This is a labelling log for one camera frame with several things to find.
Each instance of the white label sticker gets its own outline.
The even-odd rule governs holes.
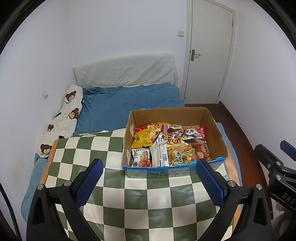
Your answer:
[[[133,124],[130,127],[130,132],[131,132],[131,135],[133,136]]]
[[[130,166],[130,162],[131,162],[131,154],[128,150],[126,150],[126,157],[128,159],[128,165]]]

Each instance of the orange blanket edge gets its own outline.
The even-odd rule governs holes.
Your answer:
[[[57,147],[57,142],[59,140],[55,140],[54,143],[52,144],[52,149],[50,151],[50,154],[49,154],[49,158],[48,158],[48,162],[47,162],[47,165],[43,171],[43,174],[41,176],[41,180],[40,180],[40,184],[45,184],[46,182],[46,179],[47,179],[47,176],[48,176],[48,170],[49,170],[49,167],[52,163],[52,160],[54,159],[54,154],[55,154],[55,151],[56,151],[56,147]]]

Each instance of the black cable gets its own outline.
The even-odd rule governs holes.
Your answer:
[[[11,216],[11,219],[12,219],[12,222],[13,222],[13,226],[15,228],[15,233],[16,233],[17,237],[19,238],[19,240],[22,241],[22,237],[20,235],[20,230],[19,230],[18,225],[17,225],[17,220],[15,218],[15,213],[13,212],[11,203],[10,203],[10,201],[9,201],[7,195],[6,195],[6,192],[4,191],[1,183],[0,183],[0,192],[1,192],[3,198],[4,198],[5,202],[6,202],[8,210],[10,212],[10,216]]]

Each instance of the cookie package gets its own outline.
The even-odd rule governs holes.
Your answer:
[[[150,150],[148,148],[132,149],[131,152],[133,167],[151,167]]]

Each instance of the white door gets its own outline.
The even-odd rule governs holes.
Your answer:
[[[232,12],[220,6],[192,0],[191,55],[185,104],[217,102],[229,56],[232,20]]]

